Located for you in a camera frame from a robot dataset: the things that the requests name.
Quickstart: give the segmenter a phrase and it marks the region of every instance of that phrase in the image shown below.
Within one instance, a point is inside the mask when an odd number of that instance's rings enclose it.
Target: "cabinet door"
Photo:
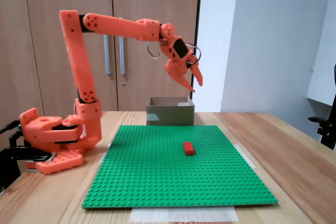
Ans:
[[[116,17],[130,20],[149,18],[159,20],[161,24],[171,23],[177,35],[194,43],[197,0],[113,0],[113,8]],[[124,38],[125,74],[121,74],[118,37],[115,43],[119,110],[144,111],[151,95],[190,94],[188,89],[171,80],[164,70],[168,58],[161,54],[154,60],[143,41]],[[157,49],[157,46],[152,47],[153,54]],[[190,71],[185,76],[191,82]]]
[[[72,114],[77,90],[73,82],[58,14],[63,9],[80,14],[113,15],[112,0],[28,0],[40,88],[46,115]],[[98,99],[103,110],[117,110],[113,38],[109,38],[111,74],[105,71],[103,35],[84,34]]]
[[[34,107],[43,115],[27,0],[0,0],[0,57],[0,127]],[[12,133],[0,135],[0,150]]]

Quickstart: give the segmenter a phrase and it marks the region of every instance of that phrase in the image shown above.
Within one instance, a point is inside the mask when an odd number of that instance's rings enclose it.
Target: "cabinet handle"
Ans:
[[[110,54],[108,36],[104,34],[104,49],[105,49],[105,70],[106,74],[110,74]]]
[[[124,37],[119,37],[119,53],[120,53],[120,73],[125,74],[125,62],[124,62]]]

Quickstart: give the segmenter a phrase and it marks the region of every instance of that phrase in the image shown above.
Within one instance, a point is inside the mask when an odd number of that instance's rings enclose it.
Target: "wooden table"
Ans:
[[[218,125],[258,167],[279,200],[236,207],[239,223],[336,223],[336,155],[266,113],[197,113],[196,125]],[[146,124],[145,112],[106,112],[102,141],[81,167],[52,175],[23,173],[0,196],[0,223],[128,223],[131,209],[84,210],[81,203],[99,160],[121,124]]]

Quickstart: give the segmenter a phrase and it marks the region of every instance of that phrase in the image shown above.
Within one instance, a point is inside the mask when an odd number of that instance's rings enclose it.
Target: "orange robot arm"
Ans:
[[[53,163],[33,163],[35,168],[44,173],[80,165],[83,161],[80,153],[85,149],[93,148],[101,140],[101,104],[97,99],[82,33],[158,41],[162,52],[169,58],[164,69],[174,81],[194,92],[195,90],[184,78],[187,69],[190,69],[199,84],[203,84],[203,78],[198,69],[198,59],[187,48],[183,39],[175,35],[171,24],[161,25],[158,21],[150,19],[133,22],[92,13],[79,15],[76,10],[62,10],[59,18],[72,74],[78,89],[78,98],[75,99],[77,114],[69,115],[62,120],[57,116],[39,116],[37,109],[31,109],[20,115],[24,138],[32,147],[59,153],[59,160]],[[85,135],[82,134],[83,126],[86,129]]]

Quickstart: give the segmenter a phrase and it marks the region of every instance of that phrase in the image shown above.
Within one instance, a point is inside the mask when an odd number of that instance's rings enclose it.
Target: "cardboard box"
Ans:
[[[194,125],[194,113],[190,97],[150,97],[147,125]]]

